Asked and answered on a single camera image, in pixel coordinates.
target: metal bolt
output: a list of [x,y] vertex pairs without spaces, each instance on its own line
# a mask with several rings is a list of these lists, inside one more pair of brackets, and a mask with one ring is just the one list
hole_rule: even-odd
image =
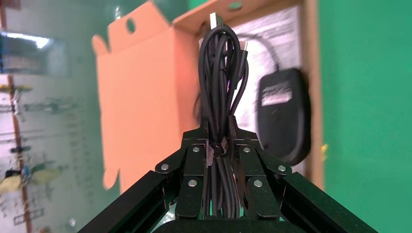
[[255,180],[255,182],[253,182],[253,184],[256,186],[256,187],[262,187],[262,181],[260,181],[260,180]]
[[162,169],[163,171],[164,171],[164,170],[167,170],[167,169],[169,169],[169,165],[167,165],[167,164],[162,164],[162,166],[160,167],[160,169]]
[[279,166],[277,167],[277,169],[279,169],[279,171],[286,171],[286,167],[283,166],[283,165],[279,165]]
[[197,185],[197,182],[195,181],[195,180],[190,180],[189,181],[189,186],[190,187],[194,187],[194,186],[196,186]]

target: green surface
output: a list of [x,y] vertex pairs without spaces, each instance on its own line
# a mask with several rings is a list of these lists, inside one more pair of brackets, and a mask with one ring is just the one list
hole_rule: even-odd
[[410,1],[320,1],[327,192],[382,233],[412,222]]

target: white paper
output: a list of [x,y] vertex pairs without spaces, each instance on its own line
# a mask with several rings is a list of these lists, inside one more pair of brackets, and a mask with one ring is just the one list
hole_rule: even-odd
[[[273,57],[277,57],[275,60],[279,62],[280,69],[301,66],[299,7],[287,8],[249,21],[233,28],[233,30],[239,35],[239,40],[249,42],[247,47],[249,78],[235,116],[241,129],[257,133],[258,84],[263,76],[274,72]],[[272,47],[272,52],[259,40],[242,37],[243,34],[257,35],[258,38],[263,38],[269,47]]]

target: black cable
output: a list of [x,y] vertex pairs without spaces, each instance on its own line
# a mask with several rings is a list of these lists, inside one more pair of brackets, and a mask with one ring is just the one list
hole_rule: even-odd
[[255,41],[259,42],[261,45],[263,45],[265,47],[265,49],[268,51],[268,53],[270,54],[270,56],[273,60],[275,71],[279,71],[280,59],[279,59],[279,56],[276,53],[275,48],[273,47],[273,45],[271,44],[270,41],[263,38],[263,36],[261,36],[259,34],[240,33],[240,34],[237,34],[237,35],[238,35],[238,38],[245,38],[249,41],[250,40],[255,40]]
[[205,181],[204,216],[209,215],[208,206],[212,201],[214,216],[236,218],[239,217],[239,197],[230,160],[226,154],[225,158],[219,157],[224,154],[221,143],[228,134],[229,115],[235,113],[246,88],[249,66],[247,51],[240,49],[238,37],[230,27],[216,27],[204,37],[198,69],[201,113],[208,121],[209,141],[215,151]]
[[218,198],[217,198],[217,165],[216,159],[212,163],[212,213],[214,216],[218,213]]

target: orange cardboard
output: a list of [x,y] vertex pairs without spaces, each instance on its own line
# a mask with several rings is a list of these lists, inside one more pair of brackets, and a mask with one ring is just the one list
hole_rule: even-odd
[[[229,26],[301,5],[303,72],[312,105],[312,150],[306,176],[323,188],[322,111],[316,0],[209,0],[170,25],[148,1],[108,26],[109,45],[92,39],[96,54],[106,188],[120,173],[124,192],[180,148],[182,133],[198,127],[193,106],[199,93],[197,61],[202,25],[217,12]],[[133,22],[135,32],[127,29]]]

